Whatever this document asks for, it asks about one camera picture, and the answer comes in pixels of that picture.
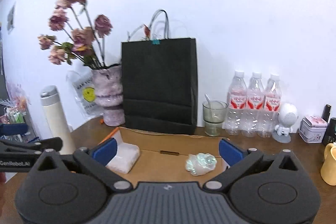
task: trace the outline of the gray bottle lid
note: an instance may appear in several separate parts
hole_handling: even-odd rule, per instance
[[[50,106],[60,101],[57,87],[55,85],[46,86],[40,93],[42,106]]]

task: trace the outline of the white robot figurine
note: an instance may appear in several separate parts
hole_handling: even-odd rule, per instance
[[[283,104],[279,110],[279,124],[275,126],[275,132],[272,133],[273,138],[281,143],[289,143],[291,141],[289,133],[293,132],[292,125],[295,124],[298,117],[297,109],[294,105]]]

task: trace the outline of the black paper bag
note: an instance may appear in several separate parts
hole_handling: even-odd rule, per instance
[[[127,128],[193,134],[197,125],[194,38],[122,43]]]

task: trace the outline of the white logo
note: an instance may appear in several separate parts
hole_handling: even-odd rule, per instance
[[[169,191],[170,189],[172,189],[173,188],[173,186],[171,186],[171,185],[169,185],[169,184],[167,184],[165,187],[163,187],[163,189],[165,189],[165,190],[167,190],[167,191]]]
[[[29,161],[2,161],[0,160],[1,166],[30,166]]]

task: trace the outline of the white thermos bottle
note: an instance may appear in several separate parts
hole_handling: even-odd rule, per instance
[[[70,130],[65,118],[63,107],[55,85],[46,86],[41,91],[41,103],[49,128],[53,137],[63,140],[61,154],[72,154],[75,151],[74,142],[70,136]]]

